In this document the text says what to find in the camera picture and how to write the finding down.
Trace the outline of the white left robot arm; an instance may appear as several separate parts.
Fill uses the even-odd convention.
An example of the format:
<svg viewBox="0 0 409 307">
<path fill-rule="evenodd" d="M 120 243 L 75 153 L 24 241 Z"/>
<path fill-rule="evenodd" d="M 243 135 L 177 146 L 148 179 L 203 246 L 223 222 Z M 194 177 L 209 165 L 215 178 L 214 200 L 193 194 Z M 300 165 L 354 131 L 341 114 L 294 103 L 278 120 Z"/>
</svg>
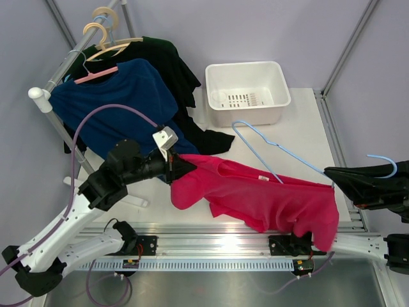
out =
<svg viewBox="0 0 409 307">
<path fill-rule="evenodd" d="M 129 184 L 155 177 L 163 177 L 170 184 L 195 169 L 173 149 L 155 149 L 144 157 L 136 141 L 120 141 L 99 169 L 80 185 L 70 206 L 36 237 L 21 246 L 8 246 L 2 256 L 16 272 L 20 288 L 41 297 L 72 271 L 96 258 L 131 255 L 136 250 L 138 235 L 126 221 L 116 222 L 112 229 L 92 239 L 70 242 L 127 196 Z"/>
</svg>

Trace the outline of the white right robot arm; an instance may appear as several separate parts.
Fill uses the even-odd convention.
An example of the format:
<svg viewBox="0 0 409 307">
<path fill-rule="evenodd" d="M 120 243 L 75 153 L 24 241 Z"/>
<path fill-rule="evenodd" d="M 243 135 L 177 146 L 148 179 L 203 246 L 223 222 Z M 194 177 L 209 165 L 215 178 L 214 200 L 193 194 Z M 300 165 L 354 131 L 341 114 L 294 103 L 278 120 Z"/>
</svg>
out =
<svg viewBox="0 0 409 307">
<path fill-rule="evenodd" d="M 387 209 L 408 223 L 408 161 L 360 168 L 327 167 L 323 173 L 359 209 Z M 311 233 L 269 236 L 272 256 L 324 255 L 315 251 Z M 363 256 L 386 264 L 390 270 L 408 274 L 408 235 L 393 233 L 386 237 L 338 234 L 333 252 Z"/>
</svg>

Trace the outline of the pink t shirt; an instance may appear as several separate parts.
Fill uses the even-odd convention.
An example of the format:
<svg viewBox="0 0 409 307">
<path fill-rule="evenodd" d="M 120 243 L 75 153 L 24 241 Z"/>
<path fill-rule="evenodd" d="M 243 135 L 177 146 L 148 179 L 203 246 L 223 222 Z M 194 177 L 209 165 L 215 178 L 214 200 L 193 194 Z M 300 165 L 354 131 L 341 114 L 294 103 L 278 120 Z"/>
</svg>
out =
<svg viewBox="0 0 409 307">
<path fill-rule="evenodd" d="M 330 251 L 339 224 L 334 189 L 297 178 L 251 168 L 235 161 L 182 155 L 196 166 L 171 184 L 171 202 L 185 210 L 201 199 L 213 217 L 240 219 L 264 233 L 275 230 L 302 237 L 310 232 L 320 251 Z"/>
</svg>

